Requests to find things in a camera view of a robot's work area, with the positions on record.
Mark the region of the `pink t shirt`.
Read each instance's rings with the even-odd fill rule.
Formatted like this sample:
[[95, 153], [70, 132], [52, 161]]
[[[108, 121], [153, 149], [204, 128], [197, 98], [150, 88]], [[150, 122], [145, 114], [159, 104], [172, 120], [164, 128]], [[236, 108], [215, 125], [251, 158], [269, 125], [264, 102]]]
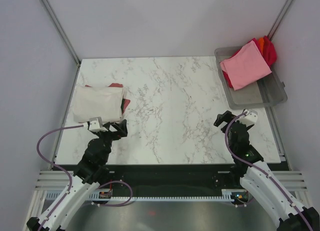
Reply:
[[260, 52], [258, 41], [253, 38], [232, 57], [220, 62], [235, 91], [240, 90], [272, 73]]

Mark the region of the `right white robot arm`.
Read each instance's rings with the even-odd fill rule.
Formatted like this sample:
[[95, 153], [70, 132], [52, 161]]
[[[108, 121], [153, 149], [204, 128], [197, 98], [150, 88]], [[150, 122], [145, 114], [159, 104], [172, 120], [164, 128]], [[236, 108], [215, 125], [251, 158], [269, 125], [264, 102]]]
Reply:
[[278, 231], [318, 231], [320, 215], [314, 207], [298, 201], [272, 173], [262, 155], [250, 143], [249, 129], [258, 120], [255, 111], [239, 115], [227, 110], [218, 114], [214, 126], [221, 128], [226, 148], [234, 161], [229, 182], [243, 187], [263, 207]]

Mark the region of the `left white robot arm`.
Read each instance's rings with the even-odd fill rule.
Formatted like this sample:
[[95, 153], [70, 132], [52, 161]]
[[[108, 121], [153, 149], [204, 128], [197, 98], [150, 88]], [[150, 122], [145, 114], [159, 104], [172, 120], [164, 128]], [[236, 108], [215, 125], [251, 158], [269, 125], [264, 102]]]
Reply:
[[73, 174], [68, 171], [69, 183], [55, 201], [39, 217], [31, 217], [26, 226], [30, 231], [64, 231], [89, 195], [98, 188], [109, 185], [109, 170], [106, 167], [112, 151], [112, 143], [127, 137], [127, 120], [119, 123], [102, 123], [100, 117], [92, 118], [81, 128], [96, 135], [90, 140]]

